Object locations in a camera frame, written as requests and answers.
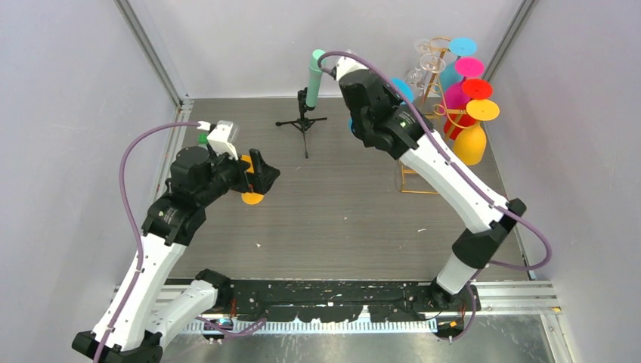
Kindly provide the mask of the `clear wine glass front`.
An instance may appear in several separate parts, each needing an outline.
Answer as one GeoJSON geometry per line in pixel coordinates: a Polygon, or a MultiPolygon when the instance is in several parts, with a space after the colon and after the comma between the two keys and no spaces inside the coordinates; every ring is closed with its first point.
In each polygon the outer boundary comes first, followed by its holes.
{"type": "Polygon", "coordinates": [[[425,88],[429,77],[441,73],[445,67],[444,60],[438,55],[423,54],[416,66],[406,72],[404,81],[410,86],[425,88]]]}

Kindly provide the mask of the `blue wine glass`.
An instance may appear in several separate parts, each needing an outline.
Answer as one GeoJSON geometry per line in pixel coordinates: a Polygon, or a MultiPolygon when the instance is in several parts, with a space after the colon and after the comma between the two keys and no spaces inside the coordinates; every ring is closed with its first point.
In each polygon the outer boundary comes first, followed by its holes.
{"type": "MultiPolygon", "coordinates": [[[[392,84],[395,85],[405,97],[407,97],[411,101],[415,99],[415,96],[413,94],[413,89],[403,79],[391,78],[391,81],[392,81],[392,84]]],[[[351,133],[354,135],[355,126],[352,118],[350,118],[348,121],[348,127],[351,133]]]]}

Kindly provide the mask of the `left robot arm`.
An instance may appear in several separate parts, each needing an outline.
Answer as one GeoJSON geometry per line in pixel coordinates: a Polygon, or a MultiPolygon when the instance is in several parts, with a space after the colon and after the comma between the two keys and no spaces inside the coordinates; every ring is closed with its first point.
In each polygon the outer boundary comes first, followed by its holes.
{"type": "Polygon", "coordinates": [[[72,348],[96,362],[158,362],[165,348],[198,315],[225,312],[231,281],[204,269],[187,289],[160,310],[153,309],[169,272],[206,220],[206,207],[229,191],[268,193],[280,170],[259,150],[234,159],[212,149],[186,147],[170,167],[166,192],[148,209],[138,240],[141,251],[110,307],[92,330],[78,332],[72,348]]]}

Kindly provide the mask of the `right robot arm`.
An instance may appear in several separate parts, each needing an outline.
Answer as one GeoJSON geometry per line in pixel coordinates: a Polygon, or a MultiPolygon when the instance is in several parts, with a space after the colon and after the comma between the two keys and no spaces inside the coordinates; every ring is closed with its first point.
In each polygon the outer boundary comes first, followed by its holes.
{"type": "Polygon", "coordinates": [[[423,177],[466,226],[452,254],[429,287],[429,301],[451,310],[461,290],[485,267],[522,216],[526,205],[485,185],[448,149],[422,115],[415,116],[392,87],[349,57],[335,65],[336,80],[351,116],[351,129],[365,147],[386,152],[423,177]]]}

